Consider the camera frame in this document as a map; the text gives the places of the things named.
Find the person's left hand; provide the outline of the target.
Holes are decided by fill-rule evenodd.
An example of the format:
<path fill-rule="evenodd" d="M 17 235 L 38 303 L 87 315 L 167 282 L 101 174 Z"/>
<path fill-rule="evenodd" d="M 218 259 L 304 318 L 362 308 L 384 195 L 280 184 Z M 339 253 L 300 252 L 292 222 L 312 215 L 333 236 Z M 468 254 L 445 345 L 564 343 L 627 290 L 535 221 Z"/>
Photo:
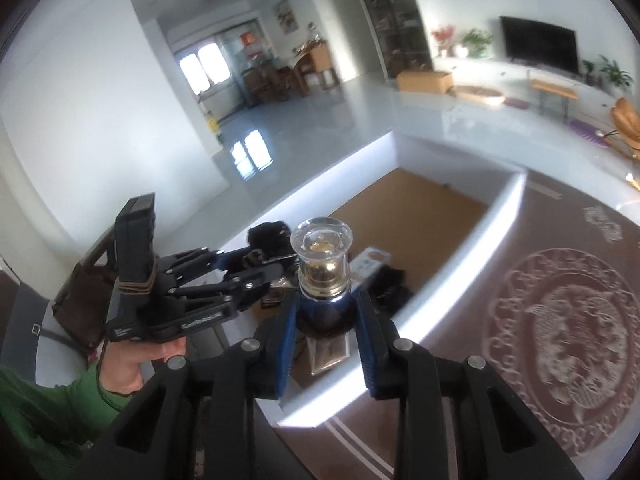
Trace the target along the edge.
<path fill-rule="evenodd" d="M 143 386 L 141 364 L 186 355 L 186 338 L 157 344 L 132 340 L 109 342 L 104 350 L 99 372 L 101 387 L 110 393 L 129 396 Z"/>

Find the green sleeve forearm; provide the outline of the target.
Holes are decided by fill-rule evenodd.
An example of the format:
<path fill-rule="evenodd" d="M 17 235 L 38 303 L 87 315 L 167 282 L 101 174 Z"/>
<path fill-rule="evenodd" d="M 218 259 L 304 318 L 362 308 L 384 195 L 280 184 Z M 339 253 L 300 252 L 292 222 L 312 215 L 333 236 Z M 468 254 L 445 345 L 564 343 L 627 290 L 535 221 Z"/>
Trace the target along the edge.
<path fill-rule="evenodd" d="M 1 461 L 12 478 L 66 479 L 85 446 L 107 430 L 130 396 L 106 391 L 90 367 L 67 386 L 43 387 L 1 369 Z"/>

